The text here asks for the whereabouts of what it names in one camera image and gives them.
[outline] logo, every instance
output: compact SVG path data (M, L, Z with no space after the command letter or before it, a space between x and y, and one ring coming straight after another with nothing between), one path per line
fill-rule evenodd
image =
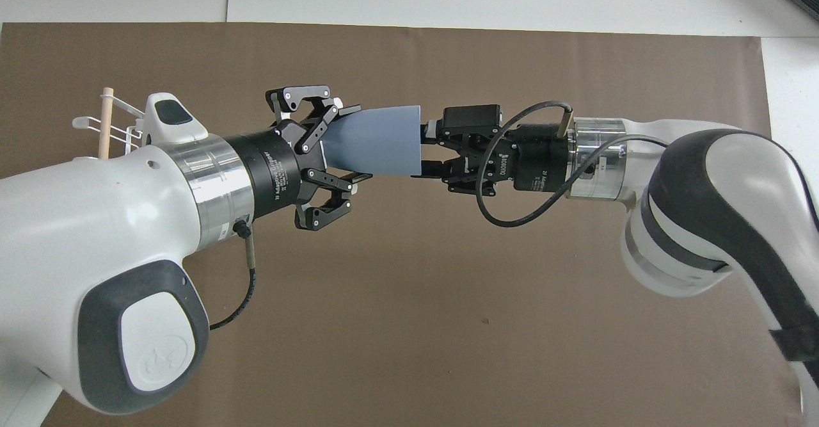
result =
M507 164L509 162L509 155L506 155L504 153L499 153L498 156L500 156L500 172L499 172L499 174L501 176L506 176L506 168L507 168Z
M139 361L139 375L147 382L168 382L184 370L187 342L179 336L164 336L149 346Z

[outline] gray plastic object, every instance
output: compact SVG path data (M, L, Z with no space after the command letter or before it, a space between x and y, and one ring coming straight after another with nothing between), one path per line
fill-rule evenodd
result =
M322 137L327 165L401 176L421 174L421 107L360 110L343 116Z

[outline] black cable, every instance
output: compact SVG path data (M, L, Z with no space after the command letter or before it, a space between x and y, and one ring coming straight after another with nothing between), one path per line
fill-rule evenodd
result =
M551 206L554 205L556 201L560 199L562 195L565 194L566 191L568 191L571 188L571 185L574 185L574 182L577 179L579 179L583 173L585 173L589 166L593 165L594 162L598 158L600 158L600 155L602 155L603 152L605 152L605 150L608 147L626 141L646 141L652 144L657 144L658 146L662 147L668 146L666 141L663 141L658 138L652 138L652 136L644 136L643 134L627 134L625 136L620 136L619 138L614 138L611 139L610 141L603 142L603 144L600 145L600 147L597 147L597 149L594 150L594 152L592 152L591 155L588 156L588 158L586 158L585 161L583 161L582 164L579 167L577 167L577 169L573 173L571 173L571 176L569 176L569 178L566 179L566 182L564 182L564 184L558 187L555 193L553 193L548 200L545 200L545 202L535 211L530 212L529 214L525 215L524 217L521 217L520 219L515 220L497 219L492 214L489 214L489 210L486 209L486 204L483 202L483 194L481 192L483 185L483 176L486 173L486 167L489 164L489 158L491 157L492 152L495 151L495 147L497 147L498 142L500 142L500 140L504 137L506 132L509 131L510 127L514 126L515 123L518 123L518 121L523 120L523 118L529 115L530 113L535 112L536 110L539 109L545 109L547 107L562 107L564 108L565 112L567 113L571 112L570 105L568 105L565 102L559 101L541 102L527 109L524 109L522 112L520 112L520 114L515 115L514 118L512 118L512 120L508 121L506 124L504 124L503 127L501 127L497 135L494 138L492 138L491 141L489 141L489 146L486 147L486 152L483 153L483 159L481 161L479 170L477 171L475 197L477 199L477 207L481 210L481 214L483 214L483 217L486 218L486 220L488 220L489 222L494 223L494 225L497 225L499 227L520 227L521 225L524 225L525 223L530 223L532 222L532 220L535 220L538 217L540 217L541 214L545 213L546 210L551 208Z
M251 301L253 296L253 290L255 289L255 249L253 246L253 232L251 231L250 227L244 221L239 221L234 225L234 232L245 240L245 255L248 258L248 272L250 273L250 281L248 283L248 292L245 293L245 298L242 300L242 303L239 304L239 307L234 310L234 313L231 313L228 318L223 319L219 323L214 323L211 325L211 331L217 330L222 326L227 325L231 321L233 321L242 310L245 310L245 307L248 306L248 302Z
M231 313L228 318L223 319L219 323L214 323L213 325L211 325L211 331L217 330L217 328L221 328L222 326L225 326L231 321L233 321L237 316L239 316L240 313L242 313L242 310L245 310L245 307L248 306L248 302L251 301L251 297L253 296L253 290L255 289L255 269L249 269L248 271L251 275L251 279L250 283L248 284L248 292L245 294L244 300L242 301L241 304L239 304L239 307L237 307L236 310L234 310L234 313Z

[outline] wooden dowel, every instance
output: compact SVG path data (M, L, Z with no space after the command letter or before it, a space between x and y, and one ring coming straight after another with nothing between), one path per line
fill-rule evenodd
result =
M103 88L103 95L114 95L111 88ZM108 159L108 150L111 146L111 114L114 110L114 100L110 97L102 98L102 114L100 114L100 142L97 150L99 159Z

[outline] white label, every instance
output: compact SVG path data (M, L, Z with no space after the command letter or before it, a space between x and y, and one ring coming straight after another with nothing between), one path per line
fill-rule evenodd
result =
M228 229L230 229L230 223L223 223L222 224L222 231L219 232L219 241L225 239L228 236Z

